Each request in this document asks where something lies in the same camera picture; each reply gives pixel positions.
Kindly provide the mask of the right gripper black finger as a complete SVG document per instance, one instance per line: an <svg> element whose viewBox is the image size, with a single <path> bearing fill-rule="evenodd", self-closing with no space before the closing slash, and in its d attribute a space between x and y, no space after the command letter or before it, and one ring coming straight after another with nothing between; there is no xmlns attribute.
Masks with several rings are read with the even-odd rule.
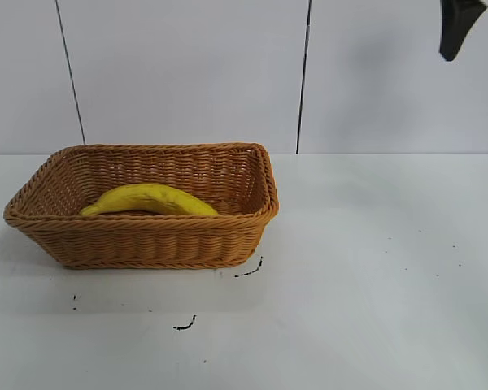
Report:
<svg viewBox="0 0 488 390"><path fill-rule="evenodd" d="M488 6L481 0L441 0L442 32L439 54L447 62L455 60L464 39Z"/></svg>

